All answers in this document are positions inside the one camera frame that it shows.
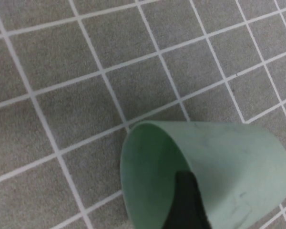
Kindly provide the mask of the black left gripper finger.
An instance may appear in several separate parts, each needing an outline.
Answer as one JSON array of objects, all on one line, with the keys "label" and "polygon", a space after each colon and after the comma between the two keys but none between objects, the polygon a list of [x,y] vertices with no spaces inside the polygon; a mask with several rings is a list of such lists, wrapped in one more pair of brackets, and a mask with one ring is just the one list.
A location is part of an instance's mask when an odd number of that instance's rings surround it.
[{"label": "black left gripper finger", "polygon": [[194,174],[178,171],[175,174],[174,198],[165,220],[167,229],[210,229],[201,193]]}]

